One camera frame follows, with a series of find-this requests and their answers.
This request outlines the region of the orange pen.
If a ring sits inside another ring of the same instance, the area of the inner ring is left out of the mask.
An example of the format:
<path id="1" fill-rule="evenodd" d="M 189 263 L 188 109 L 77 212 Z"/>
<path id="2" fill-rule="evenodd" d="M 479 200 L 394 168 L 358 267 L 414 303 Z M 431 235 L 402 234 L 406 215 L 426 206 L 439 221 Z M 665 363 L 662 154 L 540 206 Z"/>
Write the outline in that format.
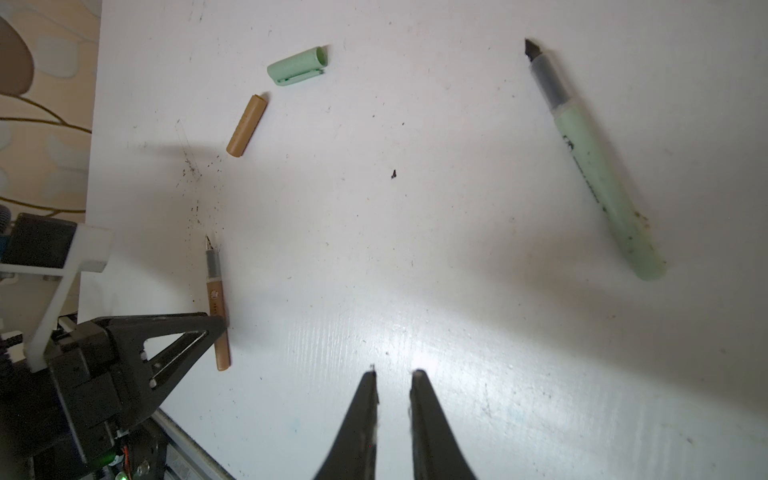
<path id="1" fill-rule="evenodd" d="M 205 236 L 205 242 L 207 265 L 206 287 L 210 314 L 212 316 L 220 316 L 224 318 L 228 324 L 219 252 L 214 247 L 208 235 Z M 229 369 L 232 365 L 232 360 L 228 327 L 225 327 L 224 332 L 215 341 L 214 352 L 217 369 L 219 371 L 226 371 Z"/>

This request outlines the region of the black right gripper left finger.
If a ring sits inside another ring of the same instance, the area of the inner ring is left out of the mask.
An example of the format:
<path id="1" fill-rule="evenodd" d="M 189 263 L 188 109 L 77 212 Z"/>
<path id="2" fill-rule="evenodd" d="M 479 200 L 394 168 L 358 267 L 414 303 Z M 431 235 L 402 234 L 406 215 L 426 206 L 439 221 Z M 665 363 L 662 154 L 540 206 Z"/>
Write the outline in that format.
<path id="1" fill-rule="evenodd" d="M 365 372 L 316 480 L 373 480 L 377 456 L 377 374 Z"/>

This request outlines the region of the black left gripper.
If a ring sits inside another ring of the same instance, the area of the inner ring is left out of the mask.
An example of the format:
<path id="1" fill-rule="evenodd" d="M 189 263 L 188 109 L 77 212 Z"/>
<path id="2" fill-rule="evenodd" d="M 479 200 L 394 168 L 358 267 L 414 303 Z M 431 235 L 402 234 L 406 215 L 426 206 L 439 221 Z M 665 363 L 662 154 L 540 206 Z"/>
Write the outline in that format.
<path id="1" fill-rule="evenodd" d="M 121 432 L 152 414 L 225 332 L 204 312 L 99 317 L 52 342 L 45 368 L 1 348 L 1 467 L 87 474 L 116 459 Z"/>

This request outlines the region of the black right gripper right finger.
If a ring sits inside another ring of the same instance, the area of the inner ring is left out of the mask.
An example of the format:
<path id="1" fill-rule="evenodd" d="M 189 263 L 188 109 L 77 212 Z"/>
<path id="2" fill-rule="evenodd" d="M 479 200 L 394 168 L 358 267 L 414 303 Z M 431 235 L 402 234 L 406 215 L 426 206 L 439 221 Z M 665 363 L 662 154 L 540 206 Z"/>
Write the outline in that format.
<path id="1" fill-rule="evenodd" d="M 414 478 L 476 479 L 424 370 L 412 373 L 410 403 Z"/>

